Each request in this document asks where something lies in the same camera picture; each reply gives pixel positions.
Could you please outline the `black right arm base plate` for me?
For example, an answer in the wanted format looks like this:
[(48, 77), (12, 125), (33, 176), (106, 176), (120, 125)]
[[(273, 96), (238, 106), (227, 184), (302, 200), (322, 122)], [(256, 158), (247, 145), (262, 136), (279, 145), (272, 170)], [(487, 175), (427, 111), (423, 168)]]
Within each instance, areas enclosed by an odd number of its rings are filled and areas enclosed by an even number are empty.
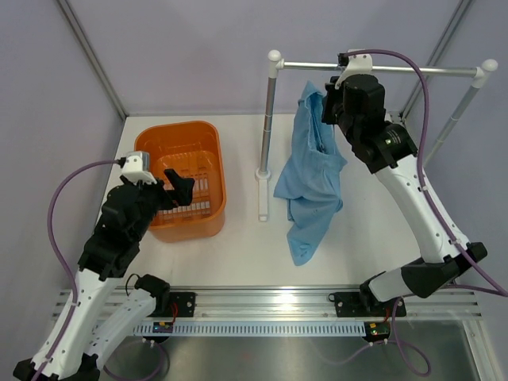
[(406, 316), (404, 300), (396, 302), (393, 298), (387, 302), (376, 301), (360, 291), (338, 291), (328, 294), (328, 301), (334, 305), (338, 318), (384, 318), (390, 317), (396, 306), (396, 317)]

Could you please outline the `light blue shorts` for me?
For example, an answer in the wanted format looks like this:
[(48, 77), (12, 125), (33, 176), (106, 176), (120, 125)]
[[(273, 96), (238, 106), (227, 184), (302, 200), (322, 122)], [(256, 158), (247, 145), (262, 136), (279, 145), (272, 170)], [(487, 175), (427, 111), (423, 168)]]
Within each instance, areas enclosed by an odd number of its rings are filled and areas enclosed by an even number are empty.
[(274, 190), (276, 198), (287, 201), (287, 219), (293, 223), (287, 243), (296, 266), (312, 259), (343, 207), (340, 175), (347, 160), (334, 127), (321, 121), (323, 100), (320, 89), (307, 82), (294, 116), (291, 154)]

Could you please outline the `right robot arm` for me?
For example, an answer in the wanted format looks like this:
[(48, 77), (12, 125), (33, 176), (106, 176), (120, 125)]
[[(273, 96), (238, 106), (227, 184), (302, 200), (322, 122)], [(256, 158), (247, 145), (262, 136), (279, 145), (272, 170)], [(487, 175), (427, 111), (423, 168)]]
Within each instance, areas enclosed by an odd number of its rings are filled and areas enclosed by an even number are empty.
[(407, 130), (386, 121), (385, 89), (374, 75), (333, 76), (325, 85), (322, 121), (337, 125), (355, 157), (385, 186), (409, 224), (420, 256), (360, 285), (360, 308), (379, 314), (408, 294), (427, 298), (487, 256), (455, 225), (418, 171), (418, 149)]

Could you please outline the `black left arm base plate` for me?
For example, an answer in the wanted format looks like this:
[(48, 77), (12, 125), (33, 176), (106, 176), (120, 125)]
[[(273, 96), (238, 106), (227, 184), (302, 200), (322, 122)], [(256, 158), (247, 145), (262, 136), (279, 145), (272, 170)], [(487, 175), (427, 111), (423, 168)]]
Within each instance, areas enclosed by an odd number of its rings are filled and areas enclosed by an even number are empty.
[(153, 318), (192, 318), (195, 310), (196, 294), (194, 292), (169, 292), (156, 299)]

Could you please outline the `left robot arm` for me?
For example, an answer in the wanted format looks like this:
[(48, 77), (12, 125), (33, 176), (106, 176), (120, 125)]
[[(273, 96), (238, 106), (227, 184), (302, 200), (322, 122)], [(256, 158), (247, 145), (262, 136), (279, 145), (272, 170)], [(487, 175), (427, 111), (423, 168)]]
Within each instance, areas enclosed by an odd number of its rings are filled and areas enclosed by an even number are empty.
[(162, 316), (171, 305), (170, 286), (144, 275), (127, 300), (101, 325), (105, 302), (121, 282), (152, 220), (161, 210), (189, 206), (194, 179), (167, 169), (165, 181), (145, 174), (132, 181), (121, 176), (102, 205), (102, 212), (79, 258), (71, 296), (38, 353), (17, 363), (19, 380), (97, 380), (108, 359), (149, 315)]

